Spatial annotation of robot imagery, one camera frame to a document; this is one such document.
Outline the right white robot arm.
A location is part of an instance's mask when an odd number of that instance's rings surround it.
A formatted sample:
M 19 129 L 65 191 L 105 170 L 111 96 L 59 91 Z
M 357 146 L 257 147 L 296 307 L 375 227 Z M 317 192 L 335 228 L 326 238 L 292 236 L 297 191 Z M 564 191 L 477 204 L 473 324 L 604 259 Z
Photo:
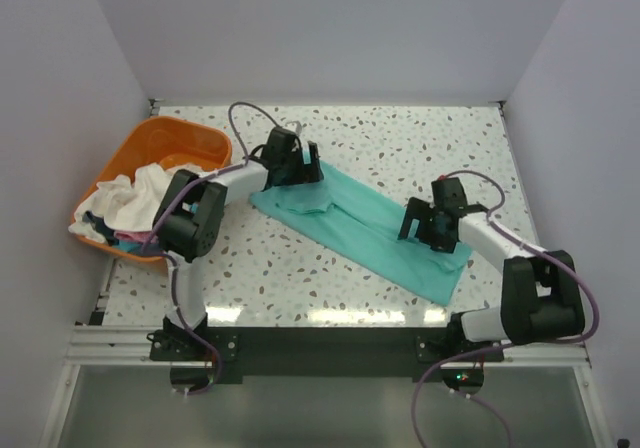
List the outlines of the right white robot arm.
M 493 220 L 493 210 L 468 202 L 456 176 L 431 183 L 433 200 L 409 199 L 398 238 L 414 238 L 439 253 L 467 245 L 501 275 L 501 300 L 451 316 L 448 354 L 469 360 L 496 342 L 516 346 L 580 336 L 585 313 L 572 257 L 532 245 Z

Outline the aluminium frame rail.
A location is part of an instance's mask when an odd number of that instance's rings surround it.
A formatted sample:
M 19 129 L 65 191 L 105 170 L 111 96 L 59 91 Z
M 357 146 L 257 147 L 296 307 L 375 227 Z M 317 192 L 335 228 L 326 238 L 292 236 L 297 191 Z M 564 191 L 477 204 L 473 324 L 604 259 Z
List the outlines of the aluminium frame rail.
M 77 365 L 149 365 L 150 327 L 76 326 L 67 347 L 65 362 Z M 503 351 L 511 367 L 590 367 L 587 350 L 579 345 L 533 344 Z

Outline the pink shirt in basket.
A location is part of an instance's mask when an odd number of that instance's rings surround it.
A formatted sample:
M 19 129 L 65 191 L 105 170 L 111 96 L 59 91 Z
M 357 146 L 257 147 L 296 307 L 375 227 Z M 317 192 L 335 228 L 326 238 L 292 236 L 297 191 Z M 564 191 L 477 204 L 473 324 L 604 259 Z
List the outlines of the pink shirt in basket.
M 143 244 L 145 242 L 149 242 L 150 244 L 155 244 L 158 241 L 157 236 L 154 235 L 151 231 L 143 231 L 143 232 L 115 231 L 114 236 L 119 241 L 127 242 L 127 243 Z

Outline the white crumpled shirt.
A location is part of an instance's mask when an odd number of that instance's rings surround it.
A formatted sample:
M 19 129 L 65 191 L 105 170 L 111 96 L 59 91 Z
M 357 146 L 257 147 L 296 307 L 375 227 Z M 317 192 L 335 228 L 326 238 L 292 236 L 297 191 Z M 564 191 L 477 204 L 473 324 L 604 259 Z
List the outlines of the white crumpled shirt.
M 180 169 L 197 174 L 204 172 L 193 163 L 168 169 L 152 163 L 138 168 L 133 179 L 120 174 L 112 180 L 98 182 L 97 188 L 76 208 L 68 231 L 86 238 L 88 226 L 82 221 L 86 211 L 102 217 L 114 231 L 151 231 L 154 217 L 172 177 Z

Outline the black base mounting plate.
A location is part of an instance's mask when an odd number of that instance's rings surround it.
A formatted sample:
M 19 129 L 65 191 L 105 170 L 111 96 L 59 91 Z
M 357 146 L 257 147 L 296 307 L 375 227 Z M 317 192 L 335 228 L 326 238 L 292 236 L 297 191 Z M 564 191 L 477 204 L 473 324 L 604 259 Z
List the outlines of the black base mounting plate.
M 410 378 L 437 362 L 489 348 L 447 328 L 208 327 L 197 338 L 168 324 L 147 335 L 174 385 L 240 384 L 246 377 Z

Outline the teal t shirt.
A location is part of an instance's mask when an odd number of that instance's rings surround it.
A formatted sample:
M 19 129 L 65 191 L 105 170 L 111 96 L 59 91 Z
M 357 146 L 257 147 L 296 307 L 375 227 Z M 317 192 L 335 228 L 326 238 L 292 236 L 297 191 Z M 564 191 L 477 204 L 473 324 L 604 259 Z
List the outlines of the teal t shirt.
M 472 250 L 451 254 L 398 238 L 405 209 L 330 164 L 317 183 L 277 186 L 250 196 L 269 216 L 312 241 L 435 304 L 449 304 Z

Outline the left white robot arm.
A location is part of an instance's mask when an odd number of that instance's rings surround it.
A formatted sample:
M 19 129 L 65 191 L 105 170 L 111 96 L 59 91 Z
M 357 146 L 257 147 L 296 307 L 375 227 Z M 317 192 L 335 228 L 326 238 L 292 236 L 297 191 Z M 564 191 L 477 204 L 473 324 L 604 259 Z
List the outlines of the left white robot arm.
M 171 307 L 163 330 L 176 330 L 173 350 L 185 360 L 200 358 L 207 348 L 208 320 L 200 287 L 201 259 L 214 247 L 225 208 L 273 187 L 322 181 L 316 143 L 274 127 L 267 141 L 236 165 L 197 174 L 178 170 L 160 203 L 152 227 L 160 255 L 166 260 Z

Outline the dark blue shirt in basket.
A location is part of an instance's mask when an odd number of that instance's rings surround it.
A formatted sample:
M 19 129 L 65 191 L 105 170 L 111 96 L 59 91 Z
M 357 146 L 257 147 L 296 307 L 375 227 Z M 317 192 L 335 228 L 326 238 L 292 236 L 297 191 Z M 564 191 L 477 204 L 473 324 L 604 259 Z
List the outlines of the dark blue shirt in basket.
M 115 231 L 106 225 L 102 217 L 95 215 L 91 211 L 86 211 L 83 214 L 82 221 L 88 226 L 86 238 L 108 246 L 118 243 Z

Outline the orange plastic laundry basket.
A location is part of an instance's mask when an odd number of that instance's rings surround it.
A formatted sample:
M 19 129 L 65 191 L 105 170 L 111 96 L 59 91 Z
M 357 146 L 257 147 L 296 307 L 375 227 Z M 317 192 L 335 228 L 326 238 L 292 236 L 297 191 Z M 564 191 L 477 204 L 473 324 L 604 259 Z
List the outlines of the orange plastic laundry basket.
M 230 138 L 218 129 L 169 116 L 149 118 L 131 131 L 102 168 L 78 205 L 97 188 L 98 182 L 112 180 L 120 174 L 133 179 L 135 171 L 142 166 L 158 163 L 168 169 L 193 163 L 200 166 L 204 172 L 210 172 L 229 165 L 232 153 Z M 139 249 L 142 244 L 119 241 L 113 246 L 108 246 L 73 235 L 81 242 L 116 257 L 122 257 L 130 263 L 146 264 L 161 271 L 166 269 L 164 260 L 152 255 L 151 247 L 140 255 Z

